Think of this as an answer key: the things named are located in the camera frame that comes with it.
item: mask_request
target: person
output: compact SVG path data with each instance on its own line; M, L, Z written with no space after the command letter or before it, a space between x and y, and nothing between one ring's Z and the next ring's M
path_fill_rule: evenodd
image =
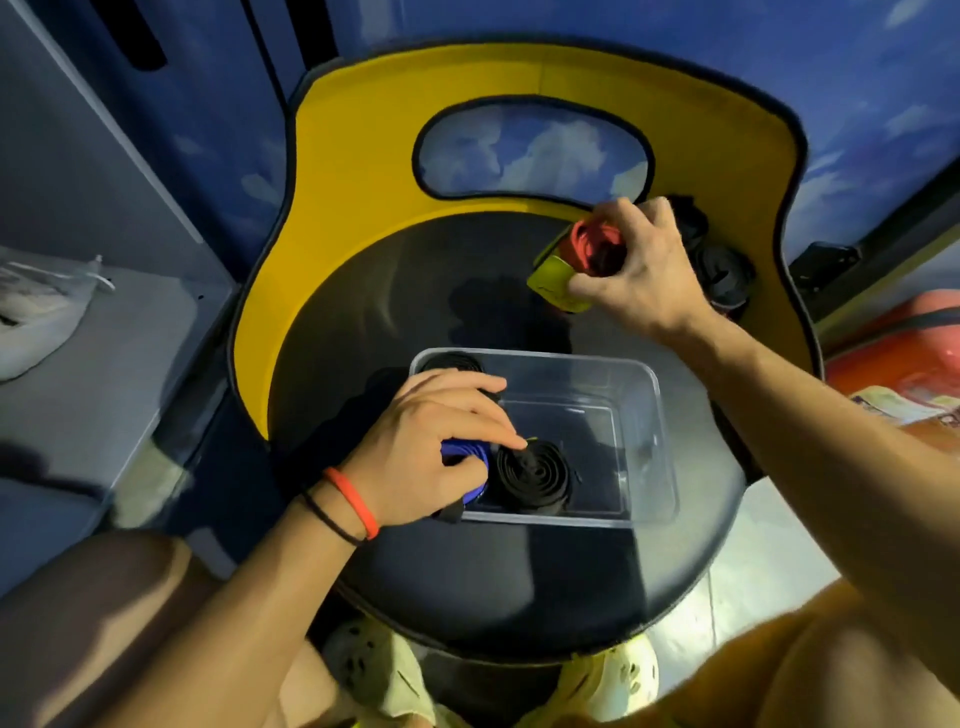
M725 644L618 725L960 724L957 463L715 313L667 201L618 200L595 214L621 229L628 257L611 278L574 277L570 292L679 355L843 575L798 611ZM367 521L427 516L486 478L474 458L445 467L443 439L524 447L480 394L506 386L469 372L411 377L330 477L352 484ZM310 491L322 519L305 500L291 502L226 583L184 543L134 532L89 539L40 570L0 602L0 723L297 728L361 714L304 640L352 542L368 531L362 506L335 485ZM572 715L555 724L587 722Z

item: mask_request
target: bracelet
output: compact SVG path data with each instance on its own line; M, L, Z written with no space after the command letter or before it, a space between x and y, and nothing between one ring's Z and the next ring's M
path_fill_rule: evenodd
M361 539L356 539L350 536L343 528L340 527L339 523L324 513L324 509L317 505L317 501L314 500L309 493L307 493L305 488L300 491L300 495L303 496L303 502L306 503L306 507L313 511L313 515L323 521L331 531L333 531L351 546L357 547L363 545L363 541Z
M363 523L363 527L367 529L367 540L369 541L375 538L376 534L380 532L380 526L377 524L376 518L373 517L373 513L370 512L370 508L367 507L363 498L357 493L357 489L353 487L353 483L347 480L347 477L335 468L327 468L324 470L324 477L333 483L336 489L340 491L340 495L346 498L350 507L356 511L357 518Z

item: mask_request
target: hand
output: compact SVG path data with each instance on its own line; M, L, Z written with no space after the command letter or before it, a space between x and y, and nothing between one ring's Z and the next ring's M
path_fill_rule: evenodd
M598 205L593 214L620 229L627 260L608 278L577 274L567 285L571 295L599 303L626 326L661 342L692 320L713 314L666 198L637 207L621 197Z
M506 386L502 376L455 369L431 370L406 380L340 467L380 525L429 516L487 479L487 468L474 456L445 466L443 440L526 447L503 408L479 391L501 392Z

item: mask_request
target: person's left hand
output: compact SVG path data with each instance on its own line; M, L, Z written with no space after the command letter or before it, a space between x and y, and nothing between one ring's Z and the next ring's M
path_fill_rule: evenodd
M481 440L513 449L526 441L507 413L480 393L500 392L502 376L439 369L411 376L340 467L380 525L429 516L487 479L473 455L445 466L443 440Z

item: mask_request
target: clear plastic container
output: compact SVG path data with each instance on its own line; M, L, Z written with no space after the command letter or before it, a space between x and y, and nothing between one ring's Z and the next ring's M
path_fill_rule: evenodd
M420 352L410 373L444 352L467 353L488 374L506 377L500 403L517 432L557 445L574 471L559 515L507 511L483 495L467 504L464 520L632 528L673 519L673 459L649 367L604 356L447 347Z

